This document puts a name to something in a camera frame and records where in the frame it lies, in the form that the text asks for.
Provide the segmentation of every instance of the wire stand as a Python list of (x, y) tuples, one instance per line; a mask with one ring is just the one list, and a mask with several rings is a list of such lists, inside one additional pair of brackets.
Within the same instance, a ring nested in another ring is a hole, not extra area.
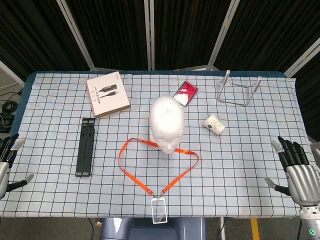
[[(224, 79), (222, 79), (221, 82), (220, 82), (220, 84), (222, 84), (222, 88), (221, 88), (221, 91), (220, 91), (219, 96), (218, 96), (218, 101), (220, 103), (235, 104), (235, 105), (239, 105), (239, 106), (243, 106), (243, 107), (248, 106), (249, 102), (251, 101), (251, 99), (253, 98), (254, 94), (258, 90), (262, 78), (260, 76), (258, 76), (256, 82), (254, 84), (251, 84), (251, 85), (248, 86), (248, 85), (242, 85), (242, 84), (236, 84), (236, 83), (228, 82), (229, 75), (230, 75), (230, 70), (227, 70), (226, 73), (225, 73)], [(243, 99), (244, 103), (238, 103), (236, 101), (232, 102), (232, 101), (222, 100), (221, 99), (221, 95), (222, 95), (222, 93), (225, 92), (225, 87), (226, 86), (237, 86), (237, 87), (242, 87), (242, 88), (248, 89), (248, 92), (250, 93), (249, 99), (247, 101), (245, 99)]]

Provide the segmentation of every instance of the badge holder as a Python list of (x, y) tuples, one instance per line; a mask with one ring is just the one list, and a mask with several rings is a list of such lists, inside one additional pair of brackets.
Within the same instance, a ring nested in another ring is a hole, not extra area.
[[(258, 90), (262, 78), (260, 76), (258, 76), (258, 78), (256, 80), (256, 83), (251, 84), (251, 85), (242, 85), (242, 84), (236, 84), (236, 83), (228, 82), (229, 75), (230, 75), (230, 70), (227, 70), (226, 73), (225, 73), (224, 79), (222, 79), (221, 82), (220, 82), (220, 84), (222, 84), (222, 88), (221, 88), (221, 91), (220, 91), (219, 96), (218, 96), (218, 101), (220, 103), (234, 104), (234, 105), (239, 105), (239, 106), (243, 106), (243, 107), (248, 106), (249, 102), (251, 101), (251, 99), (253, 98), (254, 94)], [(248, 100), (243, 99), (244, 103), (238, 103), (238, 102), (222, 100), (221, 99), (221, 95), (222, 95), (223, 92), (225, 92), (225, 87), (226, 86), (237, 86), (237, 87), (242, 87), (242, 88), (248, 89), (248, 93), (250, 94), (249, 99)]]
[(166, 200), (164, 197), (151, 199), (151, 211), (153, 224), (165, 224), (168, 222)]

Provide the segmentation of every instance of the white paper cup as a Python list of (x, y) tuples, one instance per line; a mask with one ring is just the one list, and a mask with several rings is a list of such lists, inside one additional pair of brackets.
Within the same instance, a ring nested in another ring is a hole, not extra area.
[(217, 135), (219, 135), (226, 128), (225, 125), (223, 125), (223, 123), (214, 114), (211, 114), (211, 116), (204, 121), (203, 126)]

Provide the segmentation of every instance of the black curtain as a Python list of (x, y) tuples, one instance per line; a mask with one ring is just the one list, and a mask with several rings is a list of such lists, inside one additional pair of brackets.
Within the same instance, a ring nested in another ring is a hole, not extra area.
[(320, 53), (313, 57), (294, 76), (306, 132), (320, 141)]
[(284, 72), (319, 37), (318, 0), (241, 0), (214, 66)]
[(56, 0), (0, 1), (0, 60), (24, 81), (34, 71), (89, 70)]
[(155, 69), (207, 65), (230, 0), (155, 0)]
[(148, 70), (144, 0), (67, 0), (98, 68)]

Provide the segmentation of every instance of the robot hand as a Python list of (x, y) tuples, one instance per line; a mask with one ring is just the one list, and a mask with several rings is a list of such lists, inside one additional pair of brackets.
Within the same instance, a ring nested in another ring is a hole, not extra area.
[(288, 187), (279, 186), (271, 179), (264, 180), (269, 187), (292, 197), (292, 200), (301, 206), (300, 218), (307, 228), (307, 239), (320, 239), (320, 182), (313, 166), (309, 164), (304, 149), (296, 142), (291, 143), (278, 137), (280, 145), (272, 140), (271, 144), (279, 155)]
[(19, 148), (25, 143), (26, 138), (22, 137), (17, 140), (19, 134), (12, 137), (0, 139), (0, 199), (2, 199), (6, 192), (11, 192), (17, 188), (27, 185), (32, 178), (33, 174), (28, 175), (24, 180), (8, 184), (10, 171), (17, 156)]

